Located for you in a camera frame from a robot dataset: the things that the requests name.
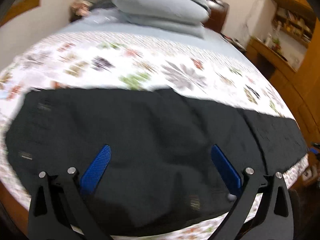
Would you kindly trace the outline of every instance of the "screw head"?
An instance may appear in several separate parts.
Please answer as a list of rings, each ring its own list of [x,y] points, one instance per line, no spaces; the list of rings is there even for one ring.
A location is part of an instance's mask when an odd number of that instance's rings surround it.
[[[278,179],[282,179],[282,173],[277,172],[277,173],[276,173],[276,177],[277,177]]]
[[[237,196],[236,195],[232,195],[232,194],[228,194],[228,200],[230,201],[230,202],[234,202],[234,201],[236,201],[237,200]]]
[[[46,175],[46,173],[45,173],[45,171],[41,171],[40,173],[39,173],[39,178],[44,178],[45,177],[45,175]]]
[[[246,168],[246,169],[245,169],[245,172],[246,172],[247,174],[249,174],[249,175],[252,175],[252,174],[254,174],[254,169],[253,169],[253,168]]]
[[[75,167],[70,167],[70,168],[68,169],[68,173],[69,173],[69,174],[74,174],[74,173],[76,173],[76,168],[75,168]]]

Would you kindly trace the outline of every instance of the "wooden shelf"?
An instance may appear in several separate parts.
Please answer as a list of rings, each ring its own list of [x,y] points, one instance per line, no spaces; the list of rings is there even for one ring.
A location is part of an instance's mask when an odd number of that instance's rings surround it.
[[[287,9],[294,14],[302,17],[305,22],[308,22],[310,25],[316,25],[316,14],[306,6],[294,1],[294,0],[274,0],[279,7]]]
[[[312,37],[312,35],[313,35],[312,32],[308,32],[307,30],[303,30],[303,34],[309,34],[311,37]]]
[[[306,30],[304,29],[304,27],[303,27],[303,26],[300,26],[296,21],[292,21],[292,20],[290,20],[289,18],[283,17],[283,16],[281,16],[281,15],[279,15],[279,14],[276,14],[276,17],[281,18],[282,20],[285,20],[286,23],[292,24],[292,25],[293,25],[294,27],[296,27],[297,29],[303,30],[304,32],[310,33],[310,34],[312,35],[312,32],[306,31]]]
[[[293,34],[292,32],[287,31],[284,27],[281,27],[280,30],[281,30],[282,32],[284,32],[285,34],[289,35],[290,37],[292,37],[293,39],[295,39],[295,40],[296,40],[297,42],[299,42],[301,45],[305,46],[306,48],[309,48],[309,43],[306,42],[306,41],[304,41],[301,37]]]
[[[282,72],[285,77],[291,77],[297,71],[289,65],[287,61],[281,58],[276,52],[271,48],[267,47],[257,38],[253,38],[250,45],[259,52],[263,57],[265,57],[272,65],[275,66],[280,72]]]

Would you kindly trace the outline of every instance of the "shelf item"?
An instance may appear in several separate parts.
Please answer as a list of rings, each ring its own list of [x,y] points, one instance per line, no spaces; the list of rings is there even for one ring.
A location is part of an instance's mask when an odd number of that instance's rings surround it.
[[[287,13],[288,13],[288,15],[287,15],[288,19],[289,19],[290,21],[292,21],[292,22],[295,22],[295,21],[296,21],[296,18],[294,17],[293,13],[290,12],[290,11],[288,11],[288,10],[287,10]]]
[[[307,33],[311,33],[312,34],[310,28],[308,28],[307,26],[304,26],[304,31],[307,32]]]
[[[311,42],[311,39],[310,39],[307,35],[305,35],[305,34],[303,34],[302,39],[303,39],[305,42],[307,42],[307,43],[310,43],[310,42]]]
[[[287,10],[284,9],[284,8],[281,8],[281,7],[278,7],[277,15],[278,15],[279,17],[284,18],[284,19],[287,19],[287,18],[288,18],[288,17],[287,17]]]
[[[294,38],[297,42],[299,42],[301,45],[305,46],[306,48],[309,47],[309,42],[306,42],[301,36],[297,36],[292,32],[287,31],[284,27],[280,28],[280,31],[286,33],[290,37]]]

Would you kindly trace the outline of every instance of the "black cloth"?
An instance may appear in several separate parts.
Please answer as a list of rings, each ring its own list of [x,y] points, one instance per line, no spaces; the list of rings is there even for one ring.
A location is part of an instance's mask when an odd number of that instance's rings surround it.
[[[292,119],[171,89],[33,91],[5,141],[9,163],[29,191],[41,171],[55,175],[73,166],[81,176],[108,144],[111,161],[85,202],[103,230],[129,236],[178,230],[230,210],[210,158],[213,144],[239,173],[284,172],[307,152]]]

